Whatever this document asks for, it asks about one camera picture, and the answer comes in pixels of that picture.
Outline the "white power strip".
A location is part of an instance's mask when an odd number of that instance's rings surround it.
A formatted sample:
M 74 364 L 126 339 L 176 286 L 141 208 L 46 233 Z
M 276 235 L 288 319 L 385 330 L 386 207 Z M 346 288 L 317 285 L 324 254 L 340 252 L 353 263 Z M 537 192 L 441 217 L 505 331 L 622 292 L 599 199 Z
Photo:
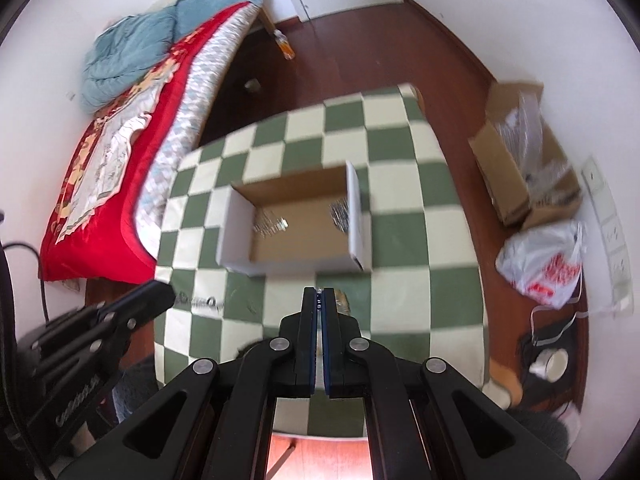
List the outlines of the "white power strip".
M 597 161 L 589 156 L 580 170 L 593 204 L 612 283 L 613 311 L 615 315 L 634 313 L 631 264 L 620 216 L 608 182 Z

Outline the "green cream checkered tablecloth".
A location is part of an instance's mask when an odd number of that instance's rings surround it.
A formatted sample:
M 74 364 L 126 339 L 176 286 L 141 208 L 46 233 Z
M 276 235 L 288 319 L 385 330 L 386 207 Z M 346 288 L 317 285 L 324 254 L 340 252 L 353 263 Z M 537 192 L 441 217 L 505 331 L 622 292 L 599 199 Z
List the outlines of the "green cream checkered tablecloth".
M 437 356 L 488 382 L 470 229 L 411 84 L 273 116 L 186 155 L 155 275 L 176 293 L 154 324 L 162 385 L 276 336 L 309 287 L 333 289 L 395 356 Z

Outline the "white ceramic cup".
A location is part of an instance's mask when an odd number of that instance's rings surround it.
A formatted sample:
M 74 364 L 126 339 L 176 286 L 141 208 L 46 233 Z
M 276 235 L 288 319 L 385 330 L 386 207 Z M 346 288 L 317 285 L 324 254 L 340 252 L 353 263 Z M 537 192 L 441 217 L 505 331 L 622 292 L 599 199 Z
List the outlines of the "white ceramic cup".
M 564 349 L 544 349 L 529 365 L 530 374 L 546 382 L 557 382 L 568 369 L 570 355 Z

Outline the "silver jewelry in box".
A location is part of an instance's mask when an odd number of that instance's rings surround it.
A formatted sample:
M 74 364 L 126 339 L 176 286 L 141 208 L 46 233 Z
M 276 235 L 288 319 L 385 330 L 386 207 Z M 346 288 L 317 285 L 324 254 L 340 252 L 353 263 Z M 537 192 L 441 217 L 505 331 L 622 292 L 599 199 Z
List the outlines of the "silver jewelry in box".
M 258 210 L 254 217 L 253 231 L 262 238 L 284 232 L 288 228 L 285 218 L 273 214 L 269 210 Z

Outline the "dark fuzzy cushion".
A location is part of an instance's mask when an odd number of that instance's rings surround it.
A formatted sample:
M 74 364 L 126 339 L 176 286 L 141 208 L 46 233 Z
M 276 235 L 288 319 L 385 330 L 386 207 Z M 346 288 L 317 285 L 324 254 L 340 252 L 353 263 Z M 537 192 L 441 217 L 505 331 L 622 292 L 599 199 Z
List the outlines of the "dark fuzzy cushion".
M 550 450 L 567 459 L 570 452 L 570 432 L 567 426 L 549 412 L 508 408 L 506 412 Z

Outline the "blue folded blanket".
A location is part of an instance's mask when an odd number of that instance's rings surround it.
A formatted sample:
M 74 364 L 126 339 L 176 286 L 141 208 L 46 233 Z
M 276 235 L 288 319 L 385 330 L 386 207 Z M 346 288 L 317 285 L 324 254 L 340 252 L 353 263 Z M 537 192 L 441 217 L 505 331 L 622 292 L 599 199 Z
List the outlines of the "blue folded blanket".
M 262 0 L 177 0 L 160 10 L 128 15 L 101 32 L 85 56 L 80 104 L 93 114 L 136 84 L 170 48 L 237 3 Z

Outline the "orange drink bottle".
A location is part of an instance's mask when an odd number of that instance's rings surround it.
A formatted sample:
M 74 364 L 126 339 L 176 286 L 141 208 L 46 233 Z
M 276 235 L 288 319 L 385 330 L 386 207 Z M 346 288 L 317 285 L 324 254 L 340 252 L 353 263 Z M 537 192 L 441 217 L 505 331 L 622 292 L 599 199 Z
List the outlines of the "orange drink bottle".
M 276 40 L 278 47 L 280 48 L 284 58 L 288 61 L 293 61 L 295 58 L 295 51 L 288 41 L 288 37 L 285 36 L 280 29 L 276 29 L 273 32 L 273 38 Z

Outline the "white cardboard jewelry box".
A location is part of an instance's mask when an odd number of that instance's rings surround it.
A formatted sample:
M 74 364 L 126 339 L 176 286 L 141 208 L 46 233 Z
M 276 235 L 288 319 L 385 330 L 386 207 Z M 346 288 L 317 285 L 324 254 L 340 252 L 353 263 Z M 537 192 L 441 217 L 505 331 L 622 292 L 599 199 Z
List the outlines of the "white cardboard jewelry box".
M 257 235 L 253 222 L 261 209 L 285 218 L 288 228 Z M 216 261 L 247 276 L 366 270 L 355 167 L 342 162 L 232 185 Z

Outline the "brown cardboard box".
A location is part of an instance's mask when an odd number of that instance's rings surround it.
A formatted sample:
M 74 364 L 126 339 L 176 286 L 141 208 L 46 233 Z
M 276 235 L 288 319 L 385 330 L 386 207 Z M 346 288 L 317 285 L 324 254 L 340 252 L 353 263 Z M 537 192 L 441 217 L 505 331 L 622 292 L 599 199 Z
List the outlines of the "brown cardboard box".
M 544 86 L 495 82 L 485 104 L 485 123 L 470 148 L 498 218 L 526 230 L 568 220 L 582 204 L 577 176 L 542 117 Z

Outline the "white red plastic bag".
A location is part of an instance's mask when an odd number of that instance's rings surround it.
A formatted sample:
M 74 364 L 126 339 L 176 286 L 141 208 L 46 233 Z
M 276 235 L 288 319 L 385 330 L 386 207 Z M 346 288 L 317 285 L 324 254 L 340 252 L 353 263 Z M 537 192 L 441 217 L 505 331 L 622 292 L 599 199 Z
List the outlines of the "white red plastic bag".
M 561 309 L 578 285 L 584 252 L 584 225 L 564 220 L 511 236 L 498 253 L 496 269 L 521 295 Z

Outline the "clear bubble wrap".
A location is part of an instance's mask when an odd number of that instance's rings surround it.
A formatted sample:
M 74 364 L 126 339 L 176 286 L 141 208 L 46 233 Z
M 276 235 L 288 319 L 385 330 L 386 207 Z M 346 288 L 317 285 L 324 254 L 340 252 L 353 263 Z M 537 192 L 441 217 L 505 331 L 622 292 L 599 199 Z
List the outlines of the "clear bubble wrap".
M 544 162 L 544 128 L 533 92 L 518 94 L 518 106 L 497 124 L 497 131 L 518 167 L 532 206 L 566 205 L 575 197 L 575 192 L 555 188 L 570 164 L 557 158 Z

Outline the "red patterned bed quilt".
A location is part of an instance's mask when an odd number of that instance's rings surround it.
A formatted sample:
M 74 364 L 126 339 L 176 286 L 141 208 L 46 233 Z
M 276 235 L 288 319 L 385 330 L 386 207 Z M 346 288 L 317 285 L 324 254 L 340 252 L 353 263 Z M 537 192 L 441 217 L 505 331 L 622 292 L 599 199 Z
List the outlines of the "red patterned bed quilt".
M 229 15 L 227 9 L 221 14 Z M 213 32 L 216 14 L 205 26 Z M 134 230 L 142 181 L 177 110 L 178 92 L 194 55 L 189 38 L 94 115 L 63 178 L 40 246 L 47 282 L 106 278 L 141 284 L 153 277 L 153 259 Z

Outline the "grey white bed mattress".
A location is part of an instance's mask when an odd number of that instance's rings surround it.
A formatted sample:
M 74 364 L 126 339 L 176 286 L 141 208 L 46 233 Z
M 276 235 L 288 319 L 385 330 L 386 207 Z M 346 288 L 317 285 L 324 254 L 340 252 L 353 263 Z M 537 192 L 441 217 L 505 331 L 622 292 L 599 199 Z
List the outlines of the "grey white bed mattress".
M 160 231 L 172 182 L 180 162 L 198 144 L 213 102 L 240 44 L 258 17 L 260 7 L 242 2 L 227 9 L 225 18 L 209 32 L 205 26 L 189 38 L 194 55 L 186 68 L 186 82 L 178 92 L 177 110 L 169 115 L 168 130 L 152 158 L 134 208 L 134 230 L 151 258 L 160 250 Z

